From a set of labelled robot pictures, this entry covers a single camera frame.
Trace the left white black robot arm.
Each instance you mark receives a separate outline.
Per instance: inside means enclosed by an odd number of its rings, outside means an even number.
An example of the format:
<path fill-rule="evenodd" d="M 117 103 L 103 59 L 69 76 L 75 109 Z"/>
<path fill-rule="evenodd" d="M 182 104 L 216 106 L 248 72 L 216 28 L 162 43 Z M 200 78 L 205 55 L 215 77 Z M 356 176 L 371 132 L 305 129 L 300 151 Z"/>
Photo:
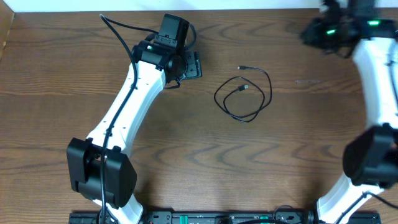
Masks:
<path fill-rule="evenodd" d="M 200 78 L 194 43 L 186 42 L 194 26 L 181 17 L 165 14 L 159 31 L 133 48 L 122 45 L 130 58 L 124 84 L 110 109 L 86 139 L 73 138 L 67 146 L 72 190 L 100 205 L 98 213 L 71 213 L 70 223 L 139 223 L 143 206 L 133 192 L 137 173 L 131 149 L 137 131 L 156 96 L 175 81 Z"/>

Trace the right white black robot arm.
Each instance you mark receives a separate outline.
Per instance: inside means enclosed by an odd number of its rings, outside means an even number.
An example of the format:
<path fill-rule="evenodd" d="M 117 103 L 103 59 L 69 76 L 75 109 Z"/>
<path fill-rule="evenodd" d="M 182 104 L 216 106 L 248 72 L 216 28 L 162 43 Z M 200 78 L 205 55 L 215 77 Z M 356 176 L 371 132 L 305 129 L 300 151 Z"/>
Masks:
<path fill-rule="evenodd" d="M 360 75 L 366 129 L 343 153 L 343 172 L 301 223 L 370 223 L 374 213 L 359 213 L 371 198 L 397 183 L 397 24 L 379 17 L 374 1 L 323 0 L 322 17 L 301 33 L 304 44 L 338 53 L 346 47 Z"/>

